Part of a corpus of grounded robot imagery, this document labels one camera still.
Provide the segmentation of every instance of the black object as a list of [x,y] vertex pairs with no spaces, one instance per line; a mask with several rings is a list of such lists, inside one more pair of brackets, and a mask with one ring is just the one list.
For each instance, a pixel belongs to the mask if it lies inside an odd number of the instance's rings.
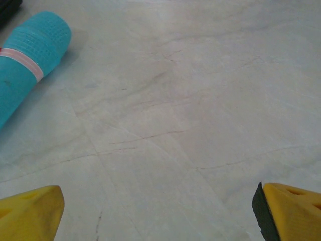
[[255,191],[252,208],[261,228],[261,233],[266,241],[280,241],[277,228],[275,226],[273,216],[270,212],[269,205],[266,201],[265,194],[262,188],[262,183],[260,182]]
[[0,26],[18,10],[21,4],[22,0],[0,0]]

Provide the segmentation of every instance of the yellow object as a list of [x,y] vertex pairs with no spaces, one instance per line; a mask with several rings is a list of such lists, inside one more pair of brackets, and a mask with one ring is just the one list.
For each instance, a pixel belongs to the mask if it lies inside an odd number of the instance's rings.
[[263,191],[281,241],[321,240],[321,194],[278,183]]
[[0,200],[1,241],[53,241],[64,211],[59,186]]

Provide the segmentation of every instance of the pink strap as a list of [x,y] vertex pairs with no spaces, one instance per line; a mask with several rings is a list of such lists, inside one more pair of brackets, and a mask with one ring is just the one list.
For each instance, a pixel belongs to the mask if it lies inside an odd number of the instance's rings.
[[1,49],[0,56],[11,58],[24,65],[34,74],[37,82],[39,82],[44,77],[44,73],[42,72],[42,69],[39,67],[39,65],[36,64],[36,62],[29,58],[27,55],[17,50]]

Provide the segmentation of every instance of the teal yoga mat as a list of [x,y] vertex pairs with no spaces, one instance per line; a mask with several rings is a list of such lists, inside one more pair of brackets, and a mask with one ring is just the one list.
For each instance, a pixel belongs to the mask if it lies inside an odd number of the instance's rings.
[[51,12],[36,14],[13,30],[0,52],[0,128],[39,79],[59,65],[70,41],[68,24]]

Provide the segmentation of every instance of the floor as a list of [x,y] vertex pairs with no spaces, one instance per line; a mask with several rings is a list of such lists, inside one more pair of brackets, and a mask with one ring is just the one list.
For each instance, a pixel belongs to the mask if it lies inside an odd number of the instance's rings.
[[73,31],[0,132],[0,198],[60,185],[55,241],[261,241],[257,184],[321,192],[320,0],[24,0]]

